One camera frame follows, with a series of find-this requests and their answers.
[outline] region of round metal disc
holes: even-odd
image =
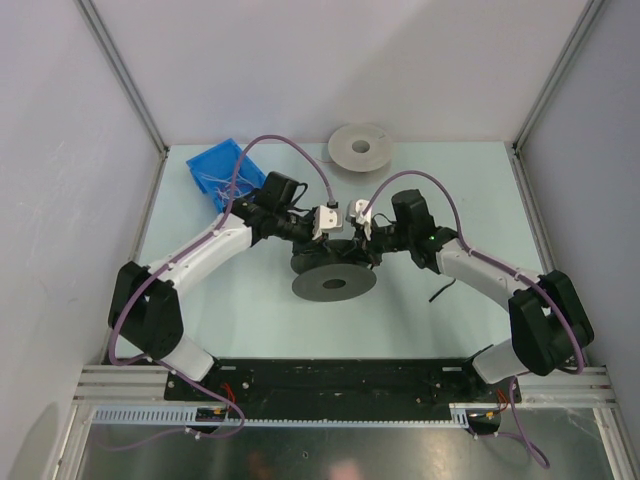
[[[366,267],[333,264],[312,268],[293,281],[300,298],[312,302],[339,302],[368,292],[376,284],[376,274]]]

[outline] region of white table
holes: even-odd
[[[213,203],[200,193],[185,165],[207,148],[171,148],[141,264],[174,251],[214,220]],[[326,145],[305,144],[303,148],[330,162]],[[300,206],[326,202],[317,173],[290,147],[258,145],[250,157],[265,173],[277,170],[309,183]],[[502,143],[396,144],[391,167],[382,175],[345,172],[331,163],[323,167],[342,207],[350,199],[369,198],[395,172],[429,172],[450,190],[466,238],[473,245],[541,271]],[[391,215],[391,196],[407,188],[421,190],[437,224],[455,228],[443,195],[420,177],[392,183],[376,202],[375,211]],[[347,227],[340,236],[351,235]],[[406,252],[384,257],[382,266],[374,270],[378,283],[370,292],[337,303],[312,303],[295,296],[290,258],[291,244],[269,239],[220,267],[182,303],[187,333],[215,356],[276,358],[468,356],[509,336],[506,312],[460,282],[429,304],[428,298],[449,279],[419,270]],[[132,345],[119,341],[120,356],[134,353],[137,350]]]

